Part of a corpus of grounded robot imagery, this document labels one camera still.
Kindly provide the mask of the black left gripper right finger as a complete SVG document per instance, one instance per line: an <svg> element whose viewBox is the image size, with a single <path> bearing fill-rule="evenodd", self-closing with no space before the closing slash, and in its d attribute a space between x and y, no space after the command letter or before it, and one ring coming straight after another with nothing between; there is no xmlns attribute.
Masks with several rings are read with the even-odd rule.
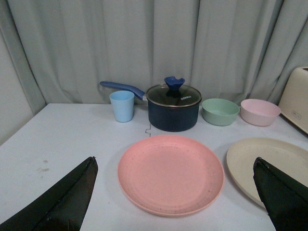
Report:
<svg viewBox="0 0 308 231"><path fill-rule="evenodd" d="M308 229L308 188L261 157L253 165L258 195L277 231Z"/></svg>

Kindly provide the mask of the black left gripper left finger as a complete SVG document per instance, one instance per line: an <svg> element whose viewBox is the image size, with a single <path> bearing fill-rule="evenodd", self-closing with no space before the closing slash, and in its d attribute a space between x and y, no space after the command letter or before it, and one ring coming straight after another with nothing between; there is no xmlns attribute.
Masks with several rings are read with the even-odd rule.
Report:
<svg viewBox="0 0 308 231"><path fill-rule="evenodd" d="M90 204L98 164L89 157L31 204L0 225L2 231L78 231Z"/></svg>

